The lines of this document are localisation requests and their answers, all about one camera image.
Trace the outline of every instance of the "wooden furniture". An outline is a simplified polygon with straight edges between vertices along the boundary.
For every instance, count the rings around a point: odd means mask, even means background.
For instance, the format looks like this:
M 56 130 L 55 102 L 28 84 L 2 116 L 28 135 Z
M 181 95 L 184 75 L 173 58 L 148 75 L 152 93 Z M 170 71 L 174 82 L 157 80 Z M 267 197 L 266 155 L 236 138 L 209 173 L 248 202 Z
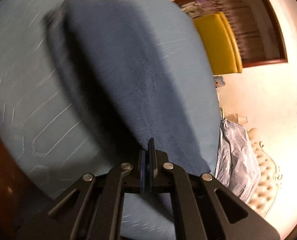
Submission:
M 278 19 L 269 0 L 175 0 L 192 18 L 222 11 L 231 24 L 243 67 L 286 63 Z

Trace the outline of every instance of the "black metal bracket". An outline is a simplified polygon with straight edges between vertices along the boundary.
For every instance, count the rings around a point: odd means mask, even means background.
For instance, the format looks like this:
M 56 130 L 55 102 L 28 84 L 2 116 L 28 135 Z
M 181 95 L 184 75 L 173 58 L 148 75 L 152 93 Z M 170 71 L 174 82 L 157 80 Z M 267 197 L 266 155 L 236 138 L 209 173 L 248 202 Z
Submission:
M 155 149 L 85 174 L 23 225 L 17 240 L 119 240 L 124 193 L 170 193 L 177 240 L 278 240 L 278 232 L 211 174 L 187 174 Z

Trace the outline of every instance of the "metal screw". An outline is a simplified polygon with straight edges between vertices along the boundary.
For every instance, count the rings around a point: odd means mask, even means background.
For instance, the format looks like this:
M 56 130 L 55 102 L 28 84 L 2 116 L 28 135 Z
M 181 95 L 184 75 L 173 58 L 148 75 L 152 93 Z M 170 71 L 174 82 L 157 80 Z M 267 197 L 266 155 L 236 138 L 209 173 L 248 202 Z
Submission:
M 203 173 L 202 174 L 202 179 L 205 181 L 211 181 L 212 180 L 212 175 L 210 173 Z
M 174 165 L 173 165 L 173 163 L 164 163 L 163 168 L 166 170 L 171 170 L 174 168 Z
M 91 181 L 93 179 L 93 175 L 90 173 L 86 173 L 83 175 L 83 180 L 84 181 Z
M 132 167 L 132 165 L 130 165 L 130 163 L 122 163 L 121 167 L 124 170 L 129 170 Z

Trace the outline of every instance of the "translucent plastic sheet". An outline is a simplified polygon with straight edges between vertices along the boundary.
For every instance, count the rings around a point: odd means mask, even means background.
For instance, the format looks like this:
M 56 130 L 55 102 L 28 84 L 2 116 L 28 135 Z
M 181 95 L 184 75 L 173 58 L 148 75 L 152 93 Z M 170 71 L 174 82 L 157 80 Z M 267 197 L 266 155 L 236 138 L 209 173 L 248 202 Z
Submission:
M 226 118 L 220 126 L 215 177 L 245 203 L 249 203 L 261 177 L 245 128 Z

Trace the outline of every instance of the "bed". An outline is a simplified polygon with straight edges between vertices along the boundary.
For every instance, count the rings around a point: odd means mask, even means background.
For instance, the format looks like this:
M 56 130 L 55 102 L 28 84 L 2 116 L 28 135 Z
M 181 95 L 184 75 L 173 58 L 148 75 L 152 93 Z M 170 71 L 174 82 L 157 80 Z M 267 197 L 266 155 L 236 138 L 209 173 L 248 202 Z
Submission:
M 252 128 L 247 134 L 261 169 L 260 182 L 248 205 L 261 217 L 265 218 L 274 205 L 278 191 L 281 188 L 282 174 L 273 159 L 263 151 L 260 131 L 257 128 Z

